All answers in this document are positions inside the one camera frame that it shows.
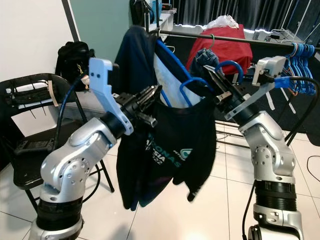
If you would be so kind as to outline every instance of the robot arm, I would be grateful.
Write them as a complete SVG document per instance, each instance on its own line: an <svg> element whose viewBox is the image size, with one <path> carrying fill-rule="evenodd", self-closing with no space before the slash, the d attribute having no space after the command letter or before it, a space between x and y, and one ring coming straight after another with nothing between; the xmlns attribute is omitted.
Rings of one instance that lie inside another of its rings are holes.
<svg viewBox="0 0 320 240"><path fill-rule="evenodd" d="M249 229L249 240L304 239L301 213L296 206L295 156L279 125L255 105L276 87L275 78L282 72L285 60L281 56L259 60L252 84L260 87L252 96L242 96L235 85L205 66L209 83L217 93L218 108L227 120L239 124L239 131L251 149L256 180L253 217L258 225Z"/></svg>
<svg viewBox="0 0 320 240"><path fill-rule="evenodd" d="M116 67L110 61L90 59L90 88L106 114L100 119L92 118L43 161L41 177L44 183L29 240L76 239L84 224L82 200L92 168L117 143L118 138L133 132L136 120L152 127L157 124L143 112L160 96L161 87L151 86L137 95L112 95L108 74Z"/></svg>

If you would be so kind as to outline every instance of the red garment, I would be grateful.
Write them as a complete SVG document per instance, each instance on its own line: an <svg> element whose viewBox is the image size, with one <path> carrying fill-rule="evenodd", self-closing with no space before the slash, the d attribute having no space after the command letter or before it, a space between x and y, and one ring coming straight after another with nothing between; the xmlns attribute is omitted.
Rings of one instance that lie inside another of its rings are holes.
<svg viewBox="0 0 320 240"><path fill-rule="evenodd" d="M231 28L229 26L214 27L203 31L201 34L213 34L215 36L220 37L245 39L244 26L242 24L239 24L239 29ZM204 48L209 49L212 43L212 39L198 38L193 44L192 50L188 58L188 62L186 64L186 69L189 70L192 60L196 56L197 52ZM250 63L253 59L249 43L214 40L214 45L211 48L211 50L218 56L220 63L227 60L233 60L240 64L244 74L247 73L247 68L250 67ZM234 66L223 66L222 70L226 75L237 73L237 70Z"/></svg>

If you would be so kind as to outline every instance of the chair leg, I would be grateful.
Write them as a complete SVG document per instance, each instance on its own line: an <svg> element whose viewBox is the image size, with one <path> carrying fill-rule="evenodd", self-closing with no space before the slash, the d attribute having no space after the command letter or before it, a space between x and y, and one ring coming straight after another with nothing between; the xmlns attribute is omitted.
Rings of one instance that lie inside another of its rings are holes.
<svg viewBox="0 0 320 240"><path fill-rule="evenodd" d="M112 182L111 182L111 179L110 179L109 174L107 172L107 169L106 169L106 166L104 164L104 161L101 160L100 164L101 164L102 170L104 172L104 175L106 177L106 180L108 181L108 184L109 184L109 187L110 187L110 191L113 193L115 191L115 189L114 189L114 186L112 185Z"/></svg>
<svg viewBox="0 0 320 240"><path fill-rule="evenodd" d="M37 202L36 202L34 196L33 196L32 193L31 193L31 191L28 189L28 190L25 190L25 193L26 193L26 195L28 196L28 198L29 198L29 200L30 200L30 202L31 202L34 210L35 210L36 212L38 212L38 205L37 205Z"/></svg>

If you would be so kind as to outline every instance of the chair seat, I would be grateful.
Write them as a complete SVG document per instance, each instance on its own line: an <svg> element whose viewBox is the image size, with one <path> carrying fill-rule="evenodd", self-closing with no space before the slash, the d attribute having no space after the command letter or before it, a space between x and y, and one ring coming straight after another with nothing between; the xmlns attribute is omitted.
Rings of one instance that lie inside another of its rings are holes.
<svg viewBox="0 0 320 240"><path fill-rule="evenodd" d="M58 147L64 145L70 135L83 125L81 121L72 121L61 126L58 140ZM46 141L54 138L56 128L39 132L34 135L25 137L28 141ZM13 183L22 190L32 189L43 183L40 175L41 164L49 154L48 151L27 152L18 156L14 156L12 160L13 166Z"/></svg>

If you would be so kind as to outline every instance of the black backpack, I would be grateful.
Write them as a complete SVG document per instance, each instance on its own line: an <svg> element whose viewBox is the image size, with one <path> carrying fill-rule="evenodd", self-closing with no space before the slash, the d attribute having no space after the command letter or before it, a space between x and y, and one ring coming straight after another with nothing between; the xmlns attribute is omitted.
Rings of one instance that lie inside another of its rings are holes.
<svg viewBox="0 0 320 240"><path fill-rule="evenodd" d="M150 14L150 22L155 20L155 13L146 0L130 0L130 10L133 25L145 26L145 13Z"/></svg>
<svg viewBox="0 0 320 240"><path fill-rule="evenodd" d="M58 50L55 74L73 84L80 74L89 74L89 58L95 57L95 50L89 49L83 41L68 41ZM85 85L80 83L75 87L76 91L82 91Z"/></svg>

